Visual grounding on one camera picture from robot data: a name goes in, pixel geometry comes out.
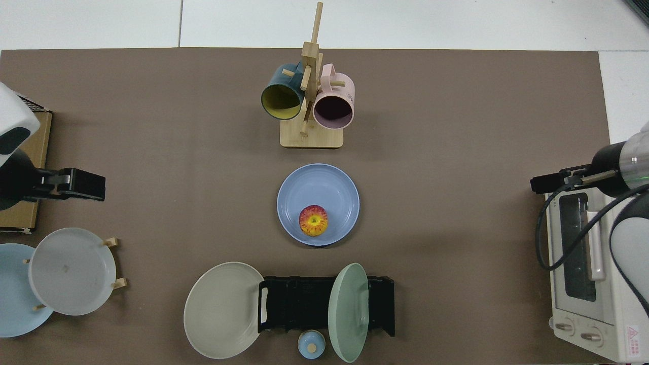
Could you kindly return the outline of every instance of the warning label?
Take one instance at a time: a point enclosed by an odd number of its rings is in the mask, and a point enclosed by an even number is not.
[[[640,332],[637,325],[626,326],[626,355],[640,357]]]

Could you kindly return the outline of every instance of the pink mug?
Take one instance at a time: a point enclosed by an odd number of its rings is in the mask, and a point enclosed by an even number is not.
[[[342,82],[344,86],[332,86]],[[345,128],[354,119],[354,82],[344,73],[336,73],[333,64],[326,64],[320,86],[313,102],[315,121],[327,129]]]

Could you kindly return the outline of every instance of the oven knob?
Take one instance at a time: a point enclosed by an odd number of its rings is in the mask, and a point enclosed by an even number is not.
[[[602,347],[604,345],[604,339],[602,338],[602,333],[596,327],[590,328],[591,332],[582,333],[581,336],[584,340],[592,342],[597,347]]]
[[[554,325],[554,327],[562,331],[572,332],[572,325],[569,325],[567,323],[557,323]]]
[[[599,342],[602,340],[602,337],[596,333],[582,333],[582,338],[593,342]]]
[[[567,332],[569,336],[574,336],[574,324],[570,318],[563,318],[561,322],[554,324],[554,328]]]

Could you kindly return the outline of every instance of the apple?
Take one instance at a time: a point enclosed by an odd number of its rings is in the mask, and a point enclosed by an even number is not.
[[[316,237],[323,234],[329,225],[326,211],[319,205],[309,205],[300,212],[300,228],[307,236]]]

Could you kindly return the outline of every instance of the green plate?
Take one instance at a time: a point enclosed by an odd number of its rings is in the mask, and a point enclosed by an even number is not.
[[[369,324],[367,275],[358,263],[347,265],[336,277],[329,297],[331,346],[345,362],[354,362],[363,351]]]

